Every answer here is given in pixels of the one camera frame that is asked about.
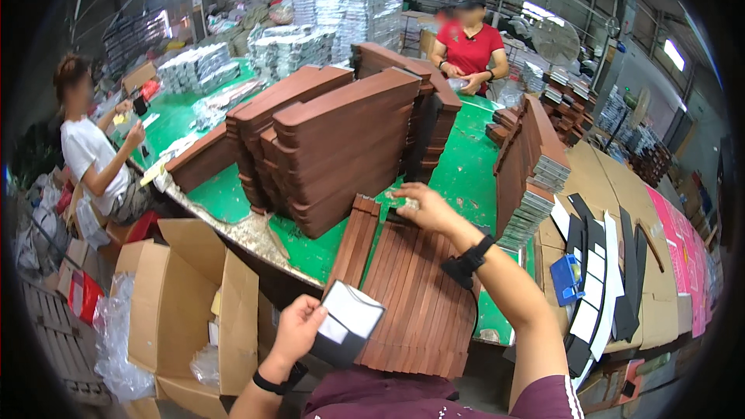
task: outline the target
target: camouflage pants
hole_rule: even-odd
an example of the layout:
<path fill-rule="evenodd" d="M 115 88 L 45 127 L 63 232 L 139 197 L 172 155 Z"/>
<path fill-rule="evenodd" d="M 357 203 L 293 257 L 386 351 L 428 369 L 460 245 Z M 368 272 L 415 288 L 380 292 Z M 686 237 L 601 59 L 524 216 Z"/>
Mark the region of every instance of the camouflage pants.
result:
<path fill-rule="evenodd" d="M 119 199 L 114 201 L 114 206 L 109 214 L 109 218 L 114 223 L 122 226 L 132 225 L 153 205 L 151 184 L 141 187 L 139 182 L 142 175 L 132 169 L 129 169 L 129 171 L 131 182 L 126 187 L 124 194 L 121 195 L 121 201 Z"/>

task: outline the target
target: woman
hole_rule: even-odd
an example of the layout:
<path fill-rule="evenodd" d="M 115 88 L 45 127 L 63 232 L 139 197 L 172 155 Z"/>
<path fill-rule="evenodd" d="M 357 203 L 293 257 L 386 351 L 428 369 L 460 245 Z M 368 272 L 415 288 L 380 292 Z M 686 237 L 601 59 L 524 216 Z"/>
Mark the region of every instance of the woman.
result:
<path fill-rule="evenodd" d="M 455 20 L 437 33 L 430 60 L 448 78 L 461 78 L 469 84 L 461 93 L 487 96 L 487 83 L 509 73 L 508 57 L 499 32 L 483 23 L 487 0 L 458 0 Z M 489 60 L 496 64 L 487 70 Z"/>
<path fill-rule="evenodd" d="M 132 109 L 132 102 L 120 102 L 96 126 L 87 112 L 93 97 L 93 81 L 88 63 L 79 55 L 68 54 L 54 73 L 54 89 L 62 107 L 60 127 L 62 155 L 76 180 L 90 196 L 101 214 L 118 225 L 130 225 L 151 206 L 150 186 L 140 187 L 139 177 L 125 165 L 127 158 L 144 140 L 139 120 L 115 151 L 104 130 L 114 116 Z"/>
<path fill-rule="evenodd" d="M 393 195 L 419 201 L 418 210 L 404 207 L 397 210 L 398 214 L 423 229 L 445 235 L 459 254 L 481 242 L 479 229 L 424 184 L 404 183 Z M 498 246 L 491 246 L 484 260 L 476 274 L 515 330 L 517 358 L 509 396 L 510 416 L 580 419 L 582 410 L 569 381 L 562 334 L 543 293 Z M 282 396 L 271 390 L 288 381 L 295 362 L 313 346 L 328 313 L 317 299 L 306 294 L 282 312 L 274 346 L 258 367 L 263 387 L 249 383 L 233 405 L 231 419 L 276 417 Z M 457 398 L 455 387 L 441 377 L 394 377 L 355 367 L 328 374 L 308 399 L 303 417 L 502 417 L 474 411 L 452 398 Z"/>

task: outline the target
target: white t-shirt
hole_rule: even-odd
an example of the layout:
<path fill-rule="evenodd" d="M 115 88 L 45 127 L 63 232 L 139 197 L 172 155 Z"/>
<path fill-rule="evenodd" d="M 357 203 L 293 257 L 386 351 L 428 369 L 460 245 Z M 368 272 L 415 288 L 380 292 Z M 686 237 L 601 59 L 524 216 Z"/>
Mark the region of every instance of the white t-shirt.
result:
<path fill-rule="evenodd" d="M 62 133 L 62 155 L 70 171 L 79 182 L 88 168 L 93 164 L 95 171 L 101 173 L 114 159 L 116 151 L 106 138 L 106 135 L 88 118 L 79 122 L 65 120 L 61 128 Z M 126 191 L 130 183 L 130 172 L 122 165 L 116 177 L 109 183 L 101 197 L 94 196 L 86 185 L 83 189 L 90 196 L 93 204 L 105 216 L 111 213 L 114 200 Z"/>

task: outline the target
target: green work table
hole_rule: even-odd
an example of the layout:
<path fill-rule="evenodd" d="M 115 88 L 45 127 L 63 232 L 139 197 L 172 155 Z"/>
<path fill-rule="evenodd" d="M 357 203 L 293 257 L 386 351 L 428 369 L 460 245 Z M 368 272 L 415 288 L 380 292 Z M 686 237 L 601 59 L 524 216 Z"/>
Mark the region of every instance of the green work table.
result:
<path fill-rule="evenodd" d="M 241 63 L 241 76 L 226 86 L 253 76 L 247 61 L 237 60 Z M 196 115 L 191 106 L 199 98 L 192 93 L 161 94 L 151 100 L 150 109 L 143 119 L 151 114 L 160 114 L 146 130 L 154 155 L 143 160 L 135 152 L 130 160 L 139 169 L 147 169 L 157 160 L 157 154 L 192 131 L 189 124 Z M 496 223 L 496 182 L 492 166 L 496 161 L 498 148 L 484 134 L 484 127 L 491 123 L 496 104 L 482 97 L 464 96 L 461 100 L 463 107 L 458 112 L 445 151 L 440 157 L 440 164 L 434 170 L 429 186 L 438 191 L 465 218 L 493 229 Z M 115 143 L 121 143 L 121 138 L 116 133 L 112 135 L 112 139 Z M 389 207 L 402 205 L 403 200 L 389 199 L 386 194 L 401 181 L 398 178 L 396 183 L 376 197 L 382 203 L 381 221 L 385 220 Z M 173 184 L 168 185 L 165 193 L 189 212 L 210 223 L 226 238 L 270 265 L 316 287 L 323 287 L 329 278 L 348 220 L 344 219 L 319 239 L 310 239 L 300 232 L 291 219 L 280 216 L 267 219 L 252 212 L 237 179 L 235 163 L 187 195 Z M 373 240 L 371 259 L 380 231 L 381 227 Z M 534 275 L 531 242 L 520 255 L 510 255 L 531 276 Z M 513 337 L 513 330 L 507 320 L 482 290 L 475 338 L 508 345 Z"/>

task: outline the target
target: maroon t-shirt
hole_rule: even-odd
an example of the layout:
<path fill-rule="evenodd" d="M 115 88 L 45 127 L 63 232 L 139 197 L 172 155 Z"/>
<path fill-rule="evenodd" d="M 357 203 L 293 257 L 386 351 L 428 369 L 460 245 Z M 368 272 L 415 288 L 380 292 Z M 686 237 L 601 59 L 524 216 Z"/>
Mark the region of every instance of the maroon t-shirt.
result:
<path fill-rule="evenodd" d="M 584 419 L 569 376 L 552 375 L 531 383 L 509 416 L 476 411 L 448 400 L 456 394 L 447 379 L 424 375 L 391 378 L 355 367 L 327 375 L 305 405 L 305 419 Z"/>
<path fill-rule="evenodd" d="M 481 31 L 471 38 L 466 37 L 463 27 L 457 21 L 446 23 L 437 33 L 437 41 L 445 44 L 448 63 L 459 67 L 466 75 L 487 71 L 492 52 L 504 49 L 498 30 L 484 23 Z M 479 92 L 487 90 L 483 83 Z"/>

